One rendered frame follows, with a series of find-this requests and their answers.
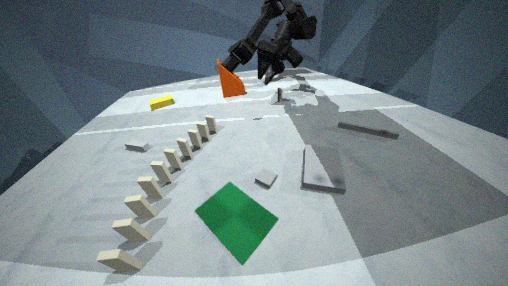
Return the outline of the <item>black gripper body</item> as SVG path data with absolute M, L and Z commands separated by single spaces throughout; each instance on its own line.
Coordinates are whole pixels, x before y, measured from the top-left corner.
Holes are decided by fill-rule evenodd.
M 275 68 L 275 69 L 283 72 L 285 69 L 285 66 L 282 61 L 284 61 L 285 54 L 283 54 L 284 52 L 282 53 L 282 51 L 284 50 L 284 47 L 286 45 L 288 45 L 290 40 L 281 34 L 275 34 L 274 37 L 271 36 L 271 41 L 272 42 L 267 42 L 264 40 L 260 41 L 257 46 L 257 49 L 259 51 L 262 51 L 263 53 L 266 53 L 270 56 L 275 57 L 277 59 L 277 61 L 272 63 L 270 66 L 272 68 Z M 280 61 L 280 60 L 282 60 L 282 61 Z

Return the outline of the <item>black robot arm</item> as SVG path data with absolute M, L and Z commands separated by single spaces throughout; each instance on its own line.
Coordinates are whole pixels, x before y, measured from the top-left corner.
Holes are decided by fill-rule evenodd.
M 282 10 L 277 3 L 279 1 L 284 7 Z M 260 35 L 262 35 L 262 31 L 272 18 L 282 15 L 284 11 L 285 16 L 289 21 L 282 19 L 280 22 L 276 23 L 277 30 L 275 34 L 281 34 L 287 37 L 291 42 L 289 42 L 282 51 L 282 53 L 284 52 L 283 54 L 285 54 L 284 61 L 287 59 L 294 68 L 299 66 L 299 64 L 303 61 L 303 57 L 294 47 L 291 46 L 293 42 L 291 40 L 309 40 L 313 38 L 316 35 L 317 19 L 315 16 L 307 18 L 301 4 L 297 1 L 293 2 L 292 0 L 265 0 L 263 6 L 261 7 L 261 15 L 258 21 L 256 21 L 255 25 L 253 25 L 245 39 L 236 42 L 228 49 L 228 52 L 231 54 L 223 63 L 221 63 L 221 65 L 232 74 L 239 63 L 244 66 L 253 57 L 255 51 L 257 50 L 255 43 L 258 41 Z M 237 58 L 232 52 L 234 52 L 241 60 L 239 60 L 239 58 Z

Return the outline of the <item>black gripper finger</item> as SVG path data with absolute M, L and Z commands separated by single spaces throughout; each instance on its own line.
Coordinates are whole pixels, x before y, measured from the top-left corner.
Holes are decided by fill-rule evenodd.
M 270 65 L 276 62 L 277 59 L 261 51 L 257 51 L 257 53 L 258 53 L 258 79 L 261 80 L 265 75 L 266 71 L 269 69 Z
M 272 68 L 271 66 L 269 67 L 269 69 L 266 71 L 266 75 L 265 75 L 265 85 L 267 86 L 271 80 L 276 76 L 277 73 L 281 73 L 280 70 L 277 70 L 275 68 Z

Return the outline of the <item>yellow flat block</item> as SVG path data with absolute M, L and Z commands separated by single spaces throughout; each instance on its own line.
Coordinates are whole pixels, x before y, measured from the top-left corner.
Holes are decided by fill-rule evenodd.
M 172 95 L 150 100 L 150 108 L 152 110 L 158 109 L 164 106 L 175 104 Z

